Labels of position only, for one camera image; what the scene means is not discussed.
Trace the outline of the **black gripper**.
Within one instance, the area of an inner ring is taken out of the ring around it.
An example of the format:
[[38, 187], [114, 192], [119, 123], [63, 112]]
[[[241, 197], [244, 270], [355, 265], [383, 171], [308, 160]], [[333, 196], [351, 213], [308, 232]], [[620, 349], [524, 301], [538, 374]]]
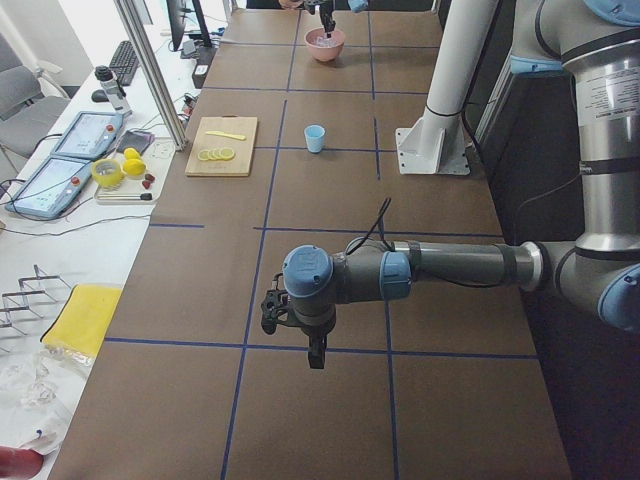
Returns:
[[321, 22], [324, 28], [325, 36], [327, 38], [331, 38], [335, 30], [335, 21], [333, 19], [334, 1], [320, 0], [318, 9], [319, 14], [321, 15]]
[[307, 352], [309, 367], [311, 369], [324, 369], [328, 335], [334, 329], [336, 319], [330, 318], [328, 321], [318, 325], [303, 325], [301, 330], [309, 338]]

